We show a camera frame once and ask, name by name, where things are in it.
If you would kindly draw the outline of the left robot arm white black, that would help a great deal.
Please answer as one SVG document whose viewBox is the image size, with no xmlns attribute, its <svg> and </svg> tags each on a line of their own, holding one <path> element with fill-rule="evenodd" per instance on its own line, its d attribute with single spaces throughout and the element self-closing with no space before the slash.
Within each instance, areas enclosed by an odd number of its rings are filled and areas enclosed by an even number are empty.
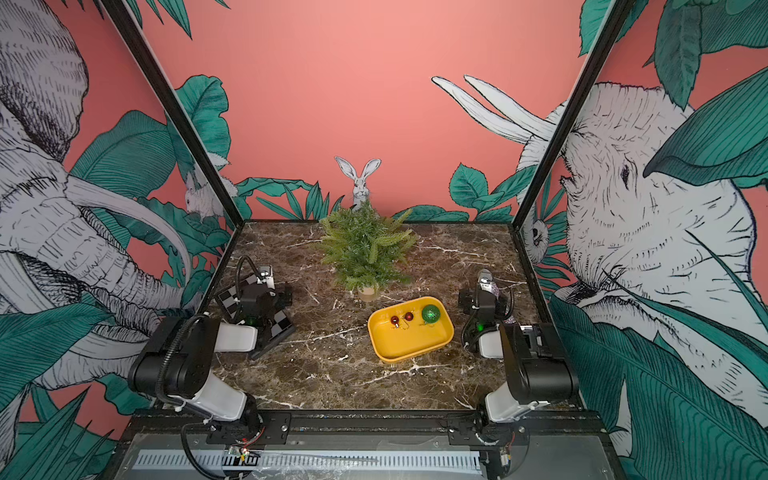
<svg viewBox="0 0 768 480">
<path fill-rule="evenodd" d="M 217 291 L 214 301 L 219 320 L 207 313 L 163 320 L 131 366 L 128 386 L 205 419 L 255 428 L 261 420 L 254 398 L 218 378 L 213 361 L 218 353 L 256 360 L 291 336 L 293 287 L 276 282 L 270 265 L 243 256 L 234 284 Z"/>
</svg>

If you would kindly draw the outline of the small green christmas tree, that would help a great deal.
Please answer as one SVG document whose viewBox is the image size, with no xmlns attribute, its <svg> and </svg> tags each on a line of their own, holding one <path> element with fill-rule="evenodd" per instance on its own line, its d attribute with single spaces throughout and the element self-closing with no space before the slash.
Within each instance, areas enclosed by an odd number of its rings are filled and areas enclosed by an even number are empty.
<svg viewBox="0 0 768 480">
<path fill-rule="evenodd" d="M 333 267 L 336 283 L 371 302 L 389 286 L 408 282 L 401 266 L 419 240 L 418 234 L 404 226 L 409 215 L 383 216 L 365 201 L 321 219 L 322 262 Z"/>
</svg>

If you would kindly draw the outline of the green glitter ball ornament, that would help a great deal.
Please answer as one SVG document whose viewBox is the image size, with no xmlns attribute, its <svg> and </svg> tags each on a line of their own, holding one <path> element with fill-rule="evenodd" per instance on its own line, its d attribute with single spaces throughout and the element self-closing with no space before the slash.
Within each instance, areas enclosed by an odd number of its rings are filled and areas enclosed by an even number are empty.
<svg viewBox="0 0 768 480">
<path fill-rule="evenodd" d="M 426 324 L 434 324 L 441 318 L 441 310 L 434 304 L 427 304 L 421 310 L 421 317 Z"/>
</svg>

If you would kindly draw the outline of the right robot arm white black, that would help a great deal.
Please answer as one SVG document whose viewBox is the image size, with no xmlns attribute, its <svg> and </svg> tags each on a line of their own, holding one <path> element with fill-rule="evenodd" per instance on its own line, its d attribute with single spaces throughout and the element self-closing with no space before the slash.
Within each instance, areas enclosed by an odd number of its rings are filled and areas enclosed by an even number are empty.
<svg viewBox="0 0 768 480">
<path fill-rule="evenodd" d="M 578 377 L 552 324 L 520 324 L 513 315 L 513 298 L 485 280 L 462 289 L 458 305 L 468 316 L 461 332 L 463 347 L 503 363 L 504 382 L 483 400 L 489 422 L 513 423 L 577 396 Z"/>
</svg>

